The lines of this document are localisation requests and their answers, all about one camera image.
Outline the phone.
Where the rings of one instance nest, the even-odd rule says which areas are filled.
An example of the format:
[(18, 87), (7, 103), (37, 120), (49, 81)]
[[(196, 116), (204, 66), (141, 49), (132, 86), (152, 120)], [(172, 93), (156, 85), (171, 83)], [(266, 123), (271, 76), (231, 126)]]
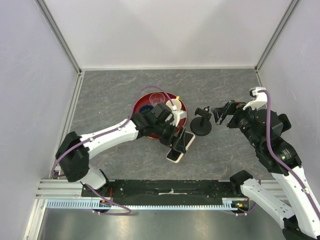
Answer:
[(187, 152), (189, 146), (195, 139), (195, 135), (191, 132), (185, 132), (183, 138), (179, 138), (170, 151), (166, 154), (166, 159), (177, 164)]

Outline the round base phone holder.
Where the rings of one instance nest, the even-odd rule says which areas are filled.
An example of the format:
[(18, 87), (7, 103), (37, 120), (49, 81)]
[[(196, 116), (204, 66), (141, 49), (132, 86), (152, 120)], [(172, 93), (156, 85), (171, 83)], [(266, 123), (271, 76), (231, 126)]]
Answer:
[(200, 137), (208, 135), (212, 130), (212, 124), (210, 122), (212, 114), (210, 113), (210, 107), (197, 107), (194, 115), (197, 117), (195, 117), (190, 123), (191, 131)]

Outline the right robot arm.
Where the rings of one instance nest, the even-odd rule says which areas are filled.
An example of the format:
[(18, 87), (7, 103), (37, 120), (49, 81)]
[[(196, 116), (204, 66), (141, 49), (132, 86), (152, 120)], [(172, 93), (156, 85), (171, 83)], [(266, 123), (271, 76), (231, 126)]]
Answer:
[(272, 111), (268, 100), (248, 103), (230, 100), (211, 111), (217, 125), (231, 116), (227, 127), (241, 131), (289, 203), (273, 196), (245, 170), (230, 177), (230, 193), (252, 199), (278, 223), (287, 240), (318, 240), (320, 205), (310, 189), (297, 151), (282, 138), (282, 133), (291, 128), (288, 117)]

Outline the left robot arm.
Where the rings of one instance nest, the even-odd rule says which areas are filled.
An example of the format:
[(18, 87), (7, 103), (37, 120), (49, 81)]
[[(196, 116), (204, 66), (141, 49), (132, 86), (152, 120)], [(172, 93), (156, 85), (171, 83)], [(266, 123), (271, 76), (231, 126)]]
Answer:
[(187, 113), (177, 106), (160, 103), (94, 133), (77, 135), (70, 132), (56, 153), (56, 162), (68, 182), (82, 182), (91, 186), (99, 197), (104, 197), (110, 191), (108, 178), (101, 170), (90, 167), (90, 159), (114, 146), (150, 135), (156, 135), (159, 142), (173, 152), (185, 154), (186, 129), (178, 125), (186, 116)]

